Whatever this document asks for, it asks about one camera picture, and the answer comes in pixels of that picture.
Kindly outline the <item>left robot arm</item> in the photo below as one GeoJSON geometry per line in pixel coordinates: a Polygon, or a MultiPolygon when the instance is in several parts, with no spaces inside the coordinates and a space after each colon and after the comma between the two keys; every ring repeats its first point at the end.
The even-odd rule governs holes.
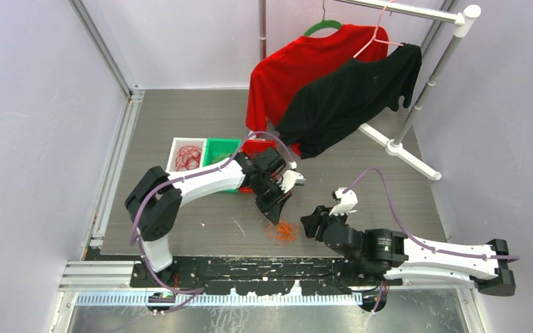
{"type": "Polygon", "coordinates": [[[211,194],[247,187],[255,204],[272,224],[295,186],[305,184],[295,162],[286,162],[274,148],[230,157],[190,171],[169,173],[160,166],[150,168],[130,192],[124,206],[133,222],[131,243],[139,243],[149,266],[147,276],[159,287],[175,275],[168,234],[181,207],[211,194]]]}

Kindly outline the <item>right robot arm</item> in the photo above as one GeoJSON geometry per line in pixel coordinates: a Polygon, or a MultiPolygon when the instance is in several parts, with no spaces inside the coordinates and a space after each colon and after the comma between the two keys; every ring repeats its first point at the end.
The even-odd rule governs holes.
{"type": "Polygon", "coordinates": [[[516,292],[512,258],[504,239],[461,245],[430,241],[384,228],[359,231],[347,215],[334,215],[318,206],[300,221],[308,239],[321,242],[342,256],[341,274],[368,285],[382,280],[459,280],[488,296],[510,297],[516,292]]]}

